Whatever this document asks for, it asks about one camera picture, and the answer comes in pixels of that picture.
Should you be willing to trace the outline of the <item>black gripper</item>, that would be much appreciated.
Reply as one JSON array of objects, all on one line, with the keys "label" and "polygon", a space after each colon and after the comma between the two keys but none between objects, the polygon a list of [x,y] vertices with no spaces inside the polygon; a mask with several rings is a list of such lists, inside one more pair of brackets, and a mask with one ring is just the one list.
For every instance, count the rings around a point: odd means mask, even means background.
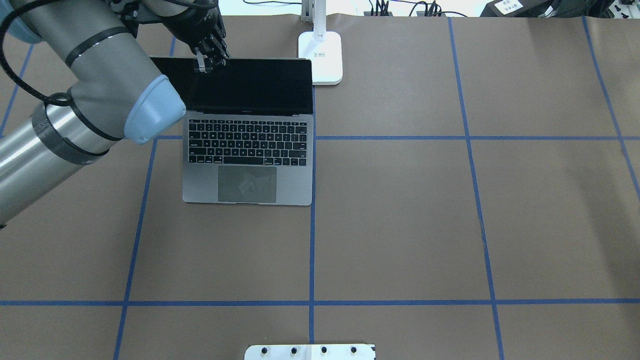
[{"label": "black gripper", "polygon": [[230,59],[227,50],[226,28],[217,0],[195,0],[178,14],[165,17],[165,27],[187,44],[195,55],[194,70],[208,73],[205,57],[210,57],[210,68],[226,66]]}]

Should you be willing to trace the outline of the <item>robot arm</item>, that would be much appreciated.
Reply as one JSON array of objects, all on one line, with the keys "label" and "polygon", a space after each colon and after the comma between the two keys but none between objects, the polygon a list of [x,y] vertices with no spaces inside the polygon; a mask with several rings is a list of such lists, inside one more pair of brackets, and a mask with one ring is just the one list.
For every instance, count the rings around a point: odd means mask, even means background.
[{"label": "robot arm", "polygon": [[47,43],[77,78],[44,95],[1,67],[39,100],[29,119],[1,139],[1,226],[123,139],[151,141],[186,105],[137,42],[139,24],[162,24],[208,73],[229,58],[217,0],[3,0],[1,38]]}]

